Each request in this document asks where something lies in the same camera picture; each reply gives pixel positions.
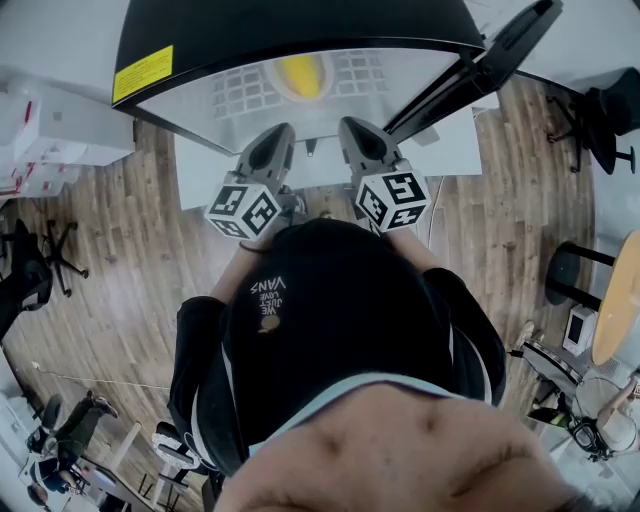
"round wooden table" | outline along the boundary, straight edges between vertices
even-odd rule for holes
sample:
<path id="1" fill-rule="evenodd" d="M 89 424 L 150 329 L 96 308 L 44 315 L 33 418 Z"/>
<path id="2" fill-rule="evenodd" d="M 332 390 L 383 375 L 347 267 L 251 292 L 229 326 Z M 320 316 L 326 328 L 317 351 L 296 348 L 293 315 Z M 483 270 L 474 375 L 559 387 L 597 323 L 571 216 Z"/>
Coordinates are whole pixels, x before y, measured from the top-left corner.
<path id="1" fill-rule="evenodd" d="M 580 257 L 613 267 L 604 299 L 575 287 Z M 591 358 L 597 365 L 605 363 L 629 334 L 640 308 L 640 231 L 627 237 L 617 258 L 563 243 L 551 258 L 545 284 L 552 304 L 571 298 L 598 312 Z"/>

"floor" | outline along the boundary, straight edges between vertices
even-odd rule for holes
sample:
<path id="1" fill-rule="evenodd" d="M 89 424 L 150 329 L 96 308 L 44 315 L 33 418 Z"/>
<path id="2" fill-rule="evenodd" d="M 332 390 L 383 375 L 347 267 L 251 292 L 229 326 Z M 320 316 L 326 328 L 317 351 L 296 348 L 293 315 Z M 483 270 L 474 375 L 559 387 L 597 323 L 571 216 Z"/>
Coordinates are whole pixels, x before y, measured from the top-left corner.
<path id="1" fill-rule="evenodd" d="M 504 87 L 501 109 L 476 120 L 484 175 L 446 178 L 433 215 L 432 249 L 464 278 L 507 346 L 529 318 L 544 330 L 546 343 L 561 344 L 569 305 L 545 304 L 546 264 L 564 240 L 593 244 L 591 170 L 571 174 L 570 144 L 547 144 L 545 130 L 561 128 L 547 92 L 524 78 Z M 131 157 L 87 169 L 59 198 L 21 200 L 5 210 L 11 221 L 21 217 L 38 233 L 48 218 L 59 226 L 77 220 L 68 255 L 91 276 L 71 278 L 70 298 L 56 289 L 47 307 L 21 315 L 4 340 L 21 381 L 42 399 L 61 393 L 63 414 L 89 386 L 120 410 L 119 420 L 100 424 L 91 457 L 108 460 L 134 421 L 142 423 L 120 469 L 134 487 L 161 468 L 150 438 L 156 423 L 169 419 L 176 312 L 185 299 L 207 293 L 235 246 L 205 223 L 201 211 L 180 211 L 171 134 L 148 124 L 138 124 L 136 134 Z M 439 184 L 439 178 L 429 180 L 433 197 Z M 340 187 L 310 189 L 306 197 L 311 214 L 328 209 L 337 218 L 354 218 Z M 419 226 L 425 242 L 428 221 L 427 215 Z M 581 276 L 583 286 L 589 274 Z M 520 360 L 508 364 L 503 408 L 522 415 L 535 376 Z M 177 510 L 200 508 L 202 480 L 190 478 Z"/>

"white desk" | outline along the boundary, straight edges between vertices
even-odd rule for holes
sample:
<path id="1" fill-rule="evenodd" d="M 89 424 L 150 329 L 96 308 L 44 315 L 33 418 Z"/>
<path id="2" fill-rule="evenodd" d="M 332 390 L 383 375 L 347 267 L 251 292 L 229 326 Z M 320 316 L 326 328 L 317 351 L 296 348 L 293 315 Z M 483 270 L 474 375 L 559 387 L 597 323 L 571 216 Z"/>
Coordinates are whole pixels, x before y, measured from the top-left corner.
<path id="1" fill-rule="evenodd" d="M 495 94 L 474 105 L 497 108 Z M 435 125 L 440 139 L 427 146 L 413 140 L 400 145 L 403 156 L 424 176 L 482 174 L 473 112 L 466 107 Z M 214 188 L 235 168 L 238 157 L 227 157 L 184 137 L 175 136 L 176 168 L 183 210 L 205 206 Z M 318 140 L 314 156 L 304 142 L 296 144 L 292 169 L 285 183 L 293 189 L 349 183 L 351 171 L 344 163 L 337 137 Z"/>

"office chair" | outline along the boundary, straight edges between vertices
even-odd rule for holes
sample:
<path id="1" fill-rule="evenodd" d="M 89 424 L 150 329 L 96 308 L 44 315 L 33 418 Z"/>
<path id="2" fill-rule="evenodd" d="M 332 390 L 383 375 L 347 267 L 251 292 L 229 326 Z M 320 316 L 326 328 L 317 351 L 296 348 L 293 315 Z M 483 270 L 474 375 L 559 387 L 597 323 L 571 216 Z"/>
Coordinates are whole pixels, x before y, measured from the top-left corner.
<path id="1" fill-rule="evenodd" d="M 72 265 L 67 260 L 65 260 L 64 257 L 62 256 L 62 248 L 64 247 L 64 244 L 67 241 L 69 232 L 71 230 L 76 231 L 78 229 L 78 223 L 77 222 L 68 223 L 65 226 L 64 231 L 62 232 L 62 236 L 60 237 L 60 240 L 58 240 L 57 242 L 56 242 L 55 236 L 53 235 L 53 228 L 55 226 L 56 226 L 55 220 L 47 221 L 47 236 L 45 236 L 44 239 L 45 239 L 45 242 L 47 243 L 47 246 L 49 247 L 49 254 L 46 258 L 46 261 L 47 261 L 47 265 L 49 265 L 50 267 L 53 266 L 53 269 L 56 272 L 56 277 L 58 278 L 58 283 L 62 288 L 62 293 L 64 293 L 67 297 L 71 297 L 71 289 L 67 288 L 64 285 L 64 279 L 62 278 L 62 267 L 70 270 L 71 272 L 74 272 L 75 274 L 82 276 L 84 279 L 87 279 L 89 277 L 89 270 L 87 269 L 80 270 L 76 268 L 74 265 Z"/>
<path id="2" fill-rule="evenodd" d="M 49 302 L 53 276 L 38 249 L 38 236 L 21 220 L 15 232 L 0 236 L 0 245 L 13 242 L 11 274 L 0 281 L 0 343 L 23 311 L 36 311 Z"/>
<path id="3" fill-rule="evenodd" d="M 569 108 L 556 97 L 547 97 L 556 103 L 571 129 L 562 135 L 547 134 L 547 141 L 555 144 L 570 137 L 575 138 L 576 162 L 572 172 L 582 168 L 582 149 L 590 149 L 607 174 L 613 174 L 616 160 L 626 160 L 631 172 L 636 172 L 636 155 L 633 147 L 629 153 L 617 150 L 616 135 L 625 135 L 640 128 L 640 73 L 627 69 L 609 89 L 593 88 L 579 97 Z"/>

